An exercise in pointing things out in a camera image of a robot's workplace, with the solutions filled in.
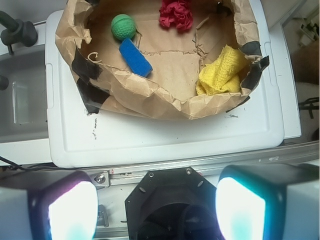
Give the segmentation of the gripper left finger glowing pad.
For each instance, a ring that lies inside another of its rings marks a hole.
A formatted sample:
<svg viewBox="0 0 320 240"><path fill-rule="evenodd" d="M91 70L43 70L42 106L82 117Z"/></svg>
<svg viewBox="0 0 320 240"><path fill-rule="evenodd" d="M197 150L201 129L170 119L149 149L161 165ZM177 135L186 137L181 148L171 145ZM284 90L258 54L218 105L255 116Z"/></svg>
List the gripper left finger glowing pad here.
<svg viewBox="0 0 320 240"><path fill-rule="evenodd" d="M91 240L97 218L97 189L84 171L0 174L2 240Z"/></svg>

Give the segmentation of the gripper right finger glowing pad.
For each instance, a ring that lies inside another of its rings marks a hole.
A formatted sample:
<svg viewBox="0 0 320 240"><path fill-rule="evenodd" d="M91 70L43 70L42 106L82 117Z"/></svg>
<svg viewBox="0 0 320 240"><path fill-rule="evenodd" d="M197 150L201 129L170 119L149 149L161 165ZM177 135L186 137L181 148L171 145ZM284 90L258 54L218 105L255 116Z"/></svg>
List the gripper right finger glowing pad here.
<svg viewBox="0 0 320 240"><path fill-rule="evenodd" d="M215 211L226 240L318 240L320 168L228 165L216 186Z"/></svg>

